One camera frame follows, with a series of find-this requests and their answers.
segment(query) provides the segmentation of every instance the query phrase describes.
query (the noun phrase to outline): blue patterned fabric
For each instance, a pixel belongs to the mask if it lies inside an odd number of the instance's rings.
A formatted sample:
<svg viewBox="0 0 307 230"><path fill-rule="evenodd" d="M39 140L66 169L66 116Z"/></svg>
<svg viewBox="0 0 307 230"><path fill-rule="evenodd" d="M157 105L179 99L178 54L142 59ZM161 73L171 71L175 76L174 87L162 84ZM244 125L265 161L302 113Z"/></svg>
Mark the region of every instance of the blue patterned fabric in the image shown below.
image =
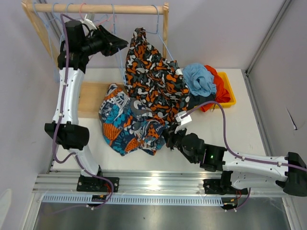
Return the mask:
<svg viewBox="0 0 307 230"><path fill-rule="evenodd" d="M99 118L105 141L122 156L138 149L154 155L165 144L164 120L116 84L109 86Z"/></svg>

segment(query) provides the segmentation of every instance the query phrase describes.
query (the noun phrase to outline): orange patterned fabric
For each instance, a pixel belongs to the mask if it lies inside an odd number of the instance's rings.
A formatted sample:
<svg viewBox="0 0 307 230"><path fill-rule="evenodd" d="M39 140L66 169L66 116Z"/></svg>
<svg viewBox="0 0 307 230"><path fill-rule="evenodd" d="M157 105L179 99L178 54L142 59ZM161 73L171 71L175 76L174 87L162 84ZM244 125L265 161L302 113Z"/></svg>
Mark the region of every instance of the orange patterned fabric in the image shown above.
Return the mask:
<svg viewBox="0 0 307 230"><path fill-rule="evenodd" d="M187 110L189 90L176 61L168 61L146 39L143 28L135 29L126 58L126 90L130 97L163 118Z"/></svg>
<svg viewBox="0 0 307 230"><path fill-rule="evenodd" d="M102 129L103 135L110 140L114 140L120 134L120 129L116 128L112 124L103 123L102 126L103 126Z"/></svg>
<svg viewBox="0 0 307 230"><path fill-rule="evenodd" d="M130 152L131 150L138 148L140 145L141 143L136 138L134 138L128 143L127 147L125 148L125 151Z"/></svg>

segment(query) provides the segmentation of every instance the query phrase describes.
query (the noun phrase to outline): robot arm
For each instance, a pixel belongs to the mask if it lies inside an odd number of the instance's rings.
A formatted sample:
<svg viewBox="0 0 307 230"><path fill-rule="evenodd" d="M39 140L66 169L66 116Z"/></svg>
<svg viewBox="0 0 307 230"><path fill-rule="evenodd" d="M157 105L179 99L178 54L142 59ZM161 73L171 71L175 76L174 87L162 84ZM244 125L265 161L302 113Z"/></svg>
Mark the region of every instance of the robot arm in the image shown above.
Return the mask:
<svg viewBox="0 0 307 230"><path fill-rule="evenodd" d="M206 171L221 171L220 179L205 179L206 194L231 194L238 190L248 193L248 188L275 188L293 196L307 196L307 173L290 165L306 169L297 153L287 157L255 156L234 153L224 147L205 144L194 133L186 135L186 126L192 120L181 112L176 123L163 135L166 146L177 148L190 163L199 163Z"/></svg>
<svg viewBox="0 0 307 230"><path fill-rule="evenodd" d="M57 144L78 158L77 163L80 167L82 166L82 169L86 169L93 175L102 175L88 147L89 130L78 125L80 89L90 55L101 52L104 56L111 56L125 48L128 42L114 36L102 26L96 28L89 22L89 20L86 21L86 26L91 26L93 29L87 36L84 34L83 24L80 21L72 20L65 23L69 56L66 55L65 42L63 42L58 57L60 69L58 104L52 123L45 124L45 131L51 138L56 137ZM69 58L68 66L66 66L66 58ZM92 177L85 170L81 171L81 175Z"/></svg>

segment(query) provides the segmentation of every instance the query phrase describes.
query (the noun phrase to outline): yellow basket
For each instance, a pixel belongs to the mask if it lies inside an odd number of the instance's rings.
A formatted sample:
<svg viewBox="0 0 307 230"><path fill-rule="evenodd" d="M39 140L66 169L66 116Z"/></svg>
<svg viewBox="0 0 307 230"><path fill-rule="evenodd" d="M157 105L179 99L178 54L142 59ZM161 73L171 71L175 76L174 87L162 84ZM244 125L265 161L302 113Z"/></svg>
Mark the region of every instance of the yellow basket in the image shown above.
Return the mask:
<svg viewBox="0 0 307 230"><path fill-rule="evenodd" d="M224 82L224 88L227 89L227 91L230 94L230 101L226 103L221 103L221 106L223 108L229 108L230 106L233 106L236 103L236 98L234 95L234 92L232 91L231 85L229 83L227 74L225 72L218 72L217 73L223 80Z"/></svg>

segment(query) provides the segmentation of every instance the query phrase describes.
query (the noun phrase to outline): white wall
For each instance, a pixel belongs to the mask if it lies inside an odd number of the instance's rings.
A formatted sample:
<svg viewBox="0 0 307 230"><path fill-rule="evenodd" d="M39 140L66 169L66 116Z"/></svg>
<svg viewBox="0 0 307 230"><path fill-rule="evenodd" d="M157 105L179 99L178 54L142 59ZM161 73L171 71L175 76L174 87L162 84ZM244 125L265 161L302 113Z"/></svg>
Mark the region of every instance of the white wall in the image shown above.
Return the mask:
<svg viewBox="0 0 307 230"><path fill-rule="evenodd" d="M307 163L306 11L306 0L294 1L253 69L251 81L274 154L297 152ZM296 197L295 203L305 230L307 197Z"/></svg>
<svg viewBox="0 0 307 230"><path fill-rule="evenodd" d="M169 2L168 46L179 66L201 62L216 68L245 69L283 0L61 0L63 3L163 5ZM136 27L155 31L155 15L118 15L118 35L128 42ZM162 51L156 35L149 41ZM123 60L127 49L122 51ZM117 67L114 57L97 54L91 67Z"/></svg>
<svg viewBox="0 0 307 230"><path fill-rule="evenodd" d="M0 194L12 189L12 205L2 229L20 229L38 173L51 159L44 133L56 106L58 87L50 58L21 7L0 8Z"/></svg>

